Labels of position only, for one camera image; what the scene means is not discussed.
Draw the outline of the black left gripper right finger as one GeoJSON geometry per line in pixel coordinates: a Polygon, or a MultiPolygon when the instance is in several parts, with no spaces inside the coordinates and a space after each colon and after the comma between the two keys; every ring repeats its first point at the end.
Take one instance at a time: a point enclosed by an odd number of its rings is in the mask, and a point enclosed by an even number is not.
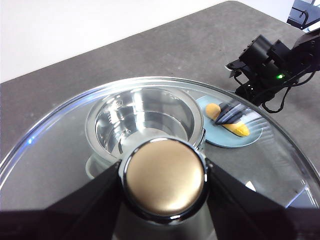
{"type": "Polygon", "coordinates": [[[207,204],[219,240],[318,240],[320,211],[283,207],[211,161],[207,204]]]}

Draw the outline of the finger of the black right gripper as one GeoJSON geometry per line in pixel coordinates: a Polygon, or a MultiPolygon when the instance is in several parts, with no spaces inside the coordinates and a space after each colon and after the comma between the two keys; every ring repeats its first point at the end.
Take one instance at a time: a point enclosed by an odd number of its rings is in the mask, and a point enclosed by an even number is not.
{"type": "Polygon", "coordinates": [[[216,125],[236,124],[241,120],[247,108],[236,100],[222,102],[218,106],[220,107],[220,113],[214,121],[216,125]]]}

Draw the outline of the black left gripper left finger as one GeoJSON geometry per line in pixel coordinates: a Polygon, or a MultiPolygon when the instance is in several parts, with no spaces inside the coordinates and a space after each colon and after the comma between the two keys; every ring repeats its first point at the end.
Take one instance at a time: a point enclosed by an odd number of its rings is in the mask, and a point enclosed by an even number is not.
{"type": "Polygon", "coordinates": [[[83,187],[40,210],[2,211],[2,240],[110,240],[122,190],[116,162],[83,187]]]}

